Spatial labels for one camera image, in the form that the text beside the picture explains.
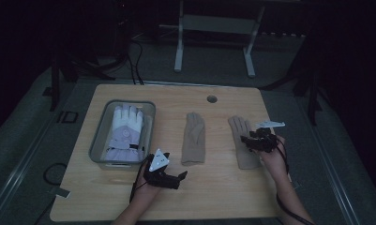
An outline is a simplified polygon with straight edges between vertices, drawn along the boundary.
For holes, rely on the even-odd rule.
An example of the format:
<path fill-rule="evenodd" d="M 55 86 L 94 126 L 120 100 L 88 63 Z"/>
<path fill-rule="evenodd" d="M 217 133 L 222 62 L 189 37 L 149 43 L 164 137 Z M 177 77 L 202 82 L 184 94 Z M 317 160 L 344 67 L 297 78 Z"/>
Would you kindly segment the white metal stand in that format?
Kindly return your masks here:
<path fill-rule="evenodd" d="M 254 42 L 259 34 L 259 28 L 262 23 L 262 18 L 265 12 L 265 6 L 259 6 L 254 13 L 254 19 L 238 19 L 217 16 L 186 14 L 184 12 L 184 4 L 187 0 L 176 0 L 178 2 L 178 25 L 177 29 L 177 45 L 174 59 L 174 72 L 181 72 L 183 66 L 184 56 L 184 32 L 201 31 L 226 33 L 237 35 L 249 35 L 249 42 L 243 47 L 243 56 L 245 60 L 247 75 L 250 78 L 256 76 L 253 65 L 251 52 L 254 47 Z"/>

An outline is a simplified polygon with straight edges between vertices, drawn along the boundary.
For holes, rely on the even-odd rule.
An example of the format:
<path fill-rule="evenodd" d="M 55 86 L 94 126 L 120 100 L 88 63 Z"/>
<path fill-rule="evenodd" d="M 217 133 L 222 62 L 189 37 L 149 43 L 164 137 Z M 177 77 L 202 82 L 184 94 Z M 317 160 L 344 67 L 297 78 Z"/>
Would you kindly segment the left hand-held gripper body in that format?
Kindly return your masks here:
<path fill-rule="evenodd" d="M 148 156 L 143 177 L 151 186 L 178 189 L 180 185 L 178 177 L 165 173 L 170 161 L 163 154 L 160 149 L 157 149 L 154 154 Z"/>

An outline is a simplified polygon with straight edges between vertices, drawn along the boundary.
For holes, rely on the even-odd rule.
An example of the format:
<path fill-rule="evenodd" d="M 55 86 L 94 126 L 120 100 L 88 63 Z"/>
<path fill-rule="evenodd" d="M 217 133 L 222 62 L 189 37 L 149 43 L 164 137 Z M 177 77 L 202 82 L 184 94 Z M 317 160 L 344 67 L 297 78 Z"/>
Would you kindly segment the black floor tape marks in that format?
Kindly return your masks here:
<path fill-rule="evenodd" d="M 74 124 L 77 122 L 79 114 L 71 111 L 61 111 L 56 122 L 61 124 Z"/>

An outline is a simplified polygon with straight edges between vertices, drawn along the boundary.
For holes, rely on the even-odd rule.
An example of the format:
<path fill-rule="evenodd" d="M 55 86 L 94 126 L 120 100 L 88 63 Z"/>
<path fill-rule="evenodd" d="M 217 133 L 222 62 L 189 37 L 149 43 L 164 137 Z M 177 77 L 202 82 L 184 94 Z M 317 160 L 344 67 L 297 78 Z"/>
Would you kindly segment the white lavender ski glove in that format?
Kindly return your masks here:
<path fill-rule="evenodd" d="M 116 106 L 113 112 L 112 137 L 106 160 L 140 162 L 143 150 L 139 148 L 143 128 L 143 112 L 133 105 Z"/>

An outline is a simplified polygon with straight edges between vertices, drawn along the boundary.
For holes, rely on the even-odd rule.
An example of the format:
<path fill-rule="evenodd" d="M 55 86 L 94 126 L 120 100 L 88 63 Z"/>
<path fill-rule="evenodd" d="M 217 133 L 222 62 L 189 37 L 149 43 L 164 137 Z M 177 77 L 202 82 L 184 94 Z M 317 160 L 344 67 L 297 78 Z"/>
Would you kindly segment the clear grey plastic bin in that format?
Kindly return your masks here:
<path fill-rule="evenodd" d="M 107 160 L 106 157 L 111 150 L 110 141 L 113 135 L 113 112 L 117 107 L 122 107 L 124 104 L 135 106 L 138 111 L 143 113 L 143 128 L 140 141 L 138 147 L 133 150 L 141 159 L 134 161 L 125 161 L 125 158 L 123 160 Z M 89 157 L 102 170 L 137 170 L 143 160 L 150 154 L 155 116 L 156 105 L 151 101 L 125 101 L 120 99 L 108 101 L 99 119 L 89 150 Z"/>

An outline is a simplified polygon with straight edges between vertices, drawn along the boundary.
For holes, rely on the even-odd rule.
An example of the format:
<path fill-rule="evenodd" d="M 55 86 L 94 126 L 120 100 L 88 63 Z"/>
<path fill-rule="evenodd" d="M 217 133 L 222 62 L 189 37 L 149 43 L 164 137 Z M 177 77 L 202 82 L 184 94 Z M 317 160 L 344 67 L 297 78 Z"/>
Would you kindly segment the beige knit glove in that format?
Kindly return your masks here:
<path fill-rule="evenodd" d="M 234 115 L 228 119 L 231 127 L 238 168 L 240 170 L 253 170 L 262 166 L 260 158 L 252 153 L 241 141 L 241 137 L 247 137 L 251 132 L 250 122 L 241 116 Z"/>
<path fill-rule="evenodd" d="M 181 163 L 191 166 L 205 162 L 205 124 L 203 118 L 195 113 L 187 114 L 184 130 Z"/>

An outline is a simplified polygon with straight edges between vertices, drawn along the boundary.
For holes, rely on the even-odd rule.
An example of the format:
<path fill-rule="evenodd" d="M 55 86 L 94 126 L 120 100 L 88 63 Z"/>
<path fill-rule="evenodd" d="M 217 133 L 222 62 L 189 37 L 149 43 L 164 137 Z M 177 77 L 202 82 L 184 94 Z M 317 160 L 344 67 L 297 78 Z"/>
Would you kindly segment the person's right hand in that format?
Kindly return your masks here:
<path fill-rule="evenodd" d="M 270 153 L 260 152 L 260 158 L 264 163 L 264 166 L 269 171 L 274 180 L 279 179 L 282 176 L 286 176 L 287 169 L 287 157 L 285 153 L 285 139 L 278 136 L 278 146 Z"/>

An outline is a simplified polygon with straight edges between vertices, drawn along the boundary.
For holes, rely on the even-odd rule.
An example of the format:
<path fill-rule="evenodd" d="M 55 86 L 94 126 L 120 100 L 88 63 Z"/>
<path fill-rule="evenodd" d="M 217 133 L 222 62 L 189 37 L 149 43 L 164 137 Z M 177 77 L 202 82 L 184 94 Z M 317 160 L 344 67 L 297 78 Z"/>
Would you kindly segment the person's left hand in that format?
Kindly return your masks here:
<path fill-rule="evenodd" d="M 133 200 L 139 203 L 151 203 L 160 191 L 160 187 L 149 185 L 143 177 L 143 172 L 140 172 Z"/>

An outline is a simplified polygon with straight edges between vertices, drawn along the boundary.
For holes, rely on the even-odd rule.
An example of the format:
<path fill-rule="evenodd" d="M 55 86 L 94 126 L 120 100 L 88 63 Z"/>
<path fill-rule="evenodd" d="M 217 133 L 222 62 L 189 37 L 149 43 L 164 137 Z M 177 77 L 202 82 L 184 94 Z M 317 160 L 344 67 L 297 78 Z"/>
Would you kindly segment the black tripod stand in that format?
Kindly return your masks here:
<path fill-rule="evenodd" d="M 296 97 L 302 97 L 308 92 L 308 119 L 313 126 L 317 125 L 315 115 L 318 109 L 317 96 L 320 70 L 323 65 L 321 34 L 322 32 L 316 27 L 311 28 L 286 75 L 275 82 L 260 87 L 260 90 L 273 90 L 296 80 L 293 94 Z"/>
<path fill-rule="evenodd" d="M 61 79 L 74 83 L 83 71 L 109 80 L 106 72 L 127 60 L 131 12 L 128 0 L 53 0 L 47 32 L 52 82 L 45 91 L 51 111 L 60 101 Z"/>

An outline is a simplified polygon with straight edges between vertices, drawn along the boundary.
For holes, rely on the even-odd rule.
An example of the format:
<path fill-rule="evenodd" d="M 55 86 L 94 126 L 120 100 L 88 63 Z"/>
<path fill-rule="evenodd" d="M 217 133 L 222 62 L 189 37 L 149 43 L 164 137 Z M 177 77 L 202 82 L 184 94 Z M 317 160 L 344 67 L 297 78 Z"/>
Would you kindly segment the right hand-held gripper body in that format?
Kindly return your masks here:
<path fill-rule="evenodd" d="M 278 146 L 278 138 L 272 133 L 272 128 L 284 127 L 284 122 L 274 122 L 274 121 L 263 121 L 255 125 L 261 132 L 261 137 L 254 140 L 254 149 L 259 151 L 264 151 L 270 153 L 273 149 Z"/>

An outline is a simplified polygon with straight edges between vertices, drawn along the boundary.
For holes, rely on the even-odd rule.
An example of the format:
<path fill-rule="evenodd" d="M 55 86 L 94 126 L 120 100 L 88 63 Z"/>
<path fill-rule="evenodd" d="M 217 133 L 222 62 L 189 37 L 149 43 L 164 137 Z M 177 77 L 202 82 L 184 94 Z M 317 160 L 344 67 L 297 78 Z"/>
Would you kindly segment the grey floor tape piece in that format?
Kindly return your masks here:
<path fill-rule="evenodd" d="M 62 198 L 65 198 L 67 199 L 69 194 L 70 194 L 70 191 L 69 190 L 66 190 L 66 189 L 63 189 L 61 187 L 55 187 L 54 188 L 54 194 L 58 197 L 62 197 Z"/>

